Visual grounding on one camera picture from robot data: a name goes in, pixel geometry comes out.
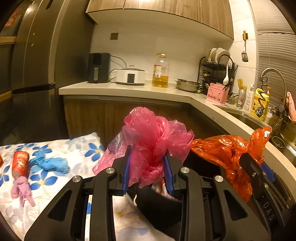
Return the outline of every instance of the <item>white rice cooker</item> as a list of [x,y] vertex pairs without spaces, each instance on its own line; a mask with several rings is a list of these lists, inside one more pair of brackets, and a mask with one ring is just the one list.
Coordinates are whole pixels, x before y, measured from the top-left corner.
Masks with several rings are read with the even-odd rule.
[[116,76],[116,84],[119,85],[144,85],[146,72],[136,69],[133,65],[129,68],[119,69]]

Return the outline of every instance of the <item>pink plastic bag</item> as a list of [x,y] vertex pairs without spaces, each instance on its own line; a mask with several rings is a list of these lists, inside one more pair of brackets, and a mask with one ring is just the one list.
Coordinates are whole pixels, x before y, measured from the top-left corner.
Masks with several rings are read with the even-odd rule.
[[143,107],[134,108],[124,119],[124,123],[120,133],[93,167],[95,175],[111,167],[116,158],[124,156],[128,145],[133,146],[129,186],[141,180],[142,188],[163,177],[163,156],[167,149],[172,156],[185,161],[194,134],[192,130],[187,132],[183,123],[155,116],[152,111]]

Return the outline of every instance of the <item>kitchen countertop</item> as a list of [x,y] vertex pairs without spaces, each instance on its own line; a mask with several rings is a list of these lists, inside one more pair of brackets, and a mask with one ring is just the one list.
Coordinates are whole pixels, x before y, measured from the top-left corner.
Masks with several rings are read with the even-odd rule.
[[[215,121],[229,134],[239,135],[242,138],[249,139],[250,135],[254,132],[253,129],[240,120],[218,108],[212,102],[207,101],[205,95],[177,90],[173,86],[157,88],[151,84],[145,84],[144,86],[127,86],[115,83],[90,84],[82,82],[60,88],[59,94],[124,96],[189,103]],[[265,162],[282,177],[296,199],[296,168],[269,142],[266,144],[263,155],[265,156]]]

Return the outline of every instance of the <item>white spoon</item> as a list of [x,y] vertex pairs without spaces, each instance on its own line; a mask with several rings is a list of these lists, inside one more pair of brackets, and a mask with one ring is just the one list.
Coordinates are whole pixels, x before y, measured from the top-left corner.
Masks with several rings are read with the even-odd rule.
[[225,79],[223,80],[223,84],[224,85],[227,85],[228,82],[229,82],[229,78],[228,78],[228,64],[229,63],[227,63],[227,66],[226,66],[226,76],[225,76]]

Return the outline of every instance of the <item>pink plastic basket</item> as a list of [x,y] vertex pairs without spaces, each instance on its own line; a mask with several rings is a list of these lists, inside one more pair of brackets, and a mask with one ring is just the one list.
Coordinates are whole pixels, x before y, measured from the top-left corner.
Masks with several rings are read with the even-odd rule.
[[222,90],[223,88],[223,85],[211,83],[207,90],[207,100],[218,105],[224,105],[227,99],[229,88],[227,88],[227,90]]

